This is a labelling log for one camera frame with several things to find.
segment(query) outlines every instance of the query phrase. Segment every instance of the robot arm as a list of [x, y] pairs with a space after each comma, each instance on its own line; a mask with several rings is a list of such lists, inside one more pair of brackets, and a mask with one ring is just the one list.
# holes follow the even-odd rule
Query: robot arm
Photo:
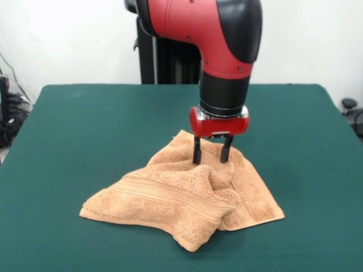
[[136, 0], [136, 11], [149, 35], [199, 48], [200, 104], [189, 114], [193, 162], [201, 160], [201, 137], [220, 136], [226, 137], [221, 154], [226, 162], [233, 136], [248, 127], [244, 103], [260, 48], [260, 0]]

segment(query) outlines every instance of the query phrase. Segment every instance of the towel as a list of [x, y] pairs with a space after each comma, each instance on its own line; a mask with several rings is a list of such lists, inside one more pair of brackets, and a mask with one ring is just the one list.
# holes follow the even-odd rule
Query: towel
[[220, 162], [222, 144], [201, 140], [200, 165], [192, 163], [194, 136], [181, 130], [144, 168], [91, 196], [79, 216], [164, 230], [189, 252], [218, 229], [236, 231], [283, 219], [254, 166], [236, 148]]

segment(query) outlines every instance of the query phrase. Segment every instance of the towel fold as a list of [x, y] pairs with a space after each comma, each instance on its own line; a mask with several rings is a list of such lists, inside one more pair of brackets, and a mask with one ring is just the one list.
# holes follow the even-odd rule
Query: towel fold
[[240, 151], [232, 147], [222, 164], [222, 144], [202, 139], [202, 161], [194, 165], [193, 144], [193, 135], [180, 131], [145, 168], [90, 197], [79, 215], [162, 229], [190, 252], [217, 229], [235, 231], [285, 217]]

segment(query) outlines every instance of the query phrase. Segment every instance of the cable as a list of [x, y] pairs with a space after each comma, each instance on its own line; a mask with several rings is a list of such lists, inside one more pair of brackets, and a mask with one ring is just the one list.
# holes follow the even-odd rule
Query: cable
[[359, 111], [359, 113], [354, 118], [354, 130], [355, 130], [355, 132], [356, 132], [357, 135], [358, 135], [358, 124], [357, 124], [357, 121], [358, 121], [358, 117], [360, 117], [362, 114], [363, 114], [363, 109], [361, 111]]
[[3, 56], [3, 54], [1, 52], [0, 52], [0, 57], [5, 62], [5, 64], [11, 69], [12, 75], [14, 77], [14, 81], [18, 85], [18, 87], [21, 90], [21, 92], [23, 93], [23, 95], [30, 101], [28, 95], [25, 93], [24, 89], [20, 86], [20, 84], [18, 82], [18, 79], [16, 78], [16, 74], [15, 74], [14, 68], [10, 65], [10, 63], [8, 63], [8, 61], [5, 59], [5, 57]]

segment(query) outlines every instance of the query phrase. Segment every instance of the green felt tabletop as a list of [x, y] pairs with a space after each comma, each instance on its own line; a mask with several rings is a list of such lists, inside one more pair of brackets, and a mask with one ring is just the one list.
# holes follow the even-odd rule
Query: green felt tabletop
[[216, 232], [188, 253], [163, 231], [80, 218], [143, 167], [197, 86], [47, 86], [0, 167], [0, 271], [362, 271], [363, 145], [318, 85], [253, 85], [234, 146], [286, 218]]

